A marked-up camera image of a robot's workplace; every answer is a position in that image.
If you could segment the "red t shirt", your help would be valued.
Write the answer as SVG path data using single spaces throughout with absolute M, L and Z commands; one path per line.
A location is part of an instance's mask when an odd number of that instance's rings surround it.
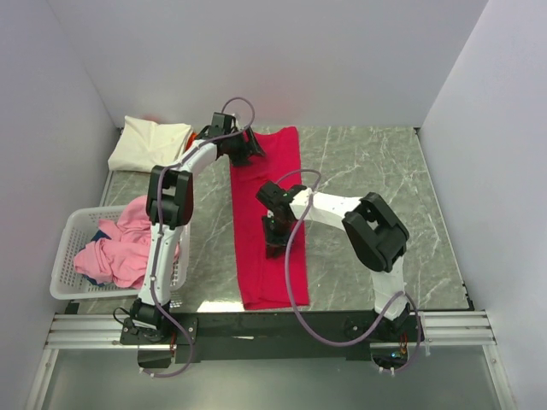
M 246 310 L 288 308 L 284 257 L 266 257 L 262 217 L 267 210 L 256 193 L 269 180 L 301 167 L 299 136 L 289 126 L 273 134 L 258 133 L 256 139 L 266 155 L 253 157 L 248 166 L 230 167 L 238 288 Z

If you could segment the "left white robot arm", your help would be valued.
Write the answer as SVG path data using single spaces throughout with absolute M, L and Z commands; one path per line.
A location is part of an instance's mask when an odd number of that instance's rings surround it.
M 249 165 L 252 156 L 264 157 L 251 126 L 239 126 L 233 114 L 215 112 L 178 160 L 152 169 L 145 205 L 151 223 L 149 259 L 129 311 L 131 324 L 151 343 L 161 343 L 172 333 L 168 316 L 175 252 L 183 249 L 181 240 L 189 240 L 195 179 L 223 155 L 236 167 Z

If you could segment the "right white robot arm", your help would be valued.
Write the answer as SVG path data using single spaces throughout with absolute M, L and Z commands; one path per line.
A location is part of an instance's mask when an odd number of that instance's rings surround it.
M 262 218 L 267 256 L 285 254 L 285 287 L 291 308 L 310 336 L 325 345 L 341 348 L 365 341 L 374 331 L 386 341 L 393 341 L 404 332 L 402 316 L 408 313 L 407 306 L 416 309 L 405 291 L 403 278 L 409 231 L 381 195 L 370 192 L 362 198 L 335 196 L 301 184 L 285 190 L 268 181 L 259 189 L 256 199 L 268 210 L 268 215 Z M 291 284 L 291 247 L 306 220 L 344 231 L 357 259 L 371 272 L 377 316 L 353 340 L 334 342 L 322 337 L 298 310 Z

